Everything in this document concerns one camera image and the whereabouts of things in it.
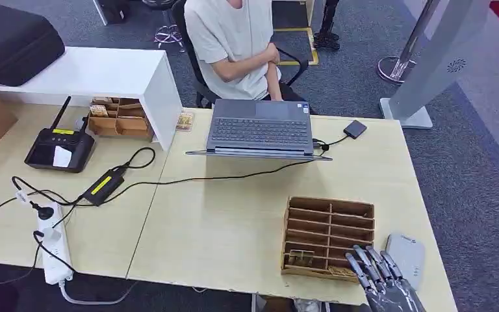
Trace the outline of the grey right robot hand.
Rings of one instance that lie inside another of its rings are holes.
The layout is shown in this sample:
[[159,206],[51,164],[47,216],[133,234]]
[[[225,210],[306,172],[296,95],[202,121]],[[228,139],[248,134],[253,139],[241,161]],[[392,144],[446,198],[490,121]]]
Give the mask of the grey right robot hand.
[[426,309],[394,259],[373,246],[353,246],[345,253],[351,269],[365,292],[371,311],[420,311]]

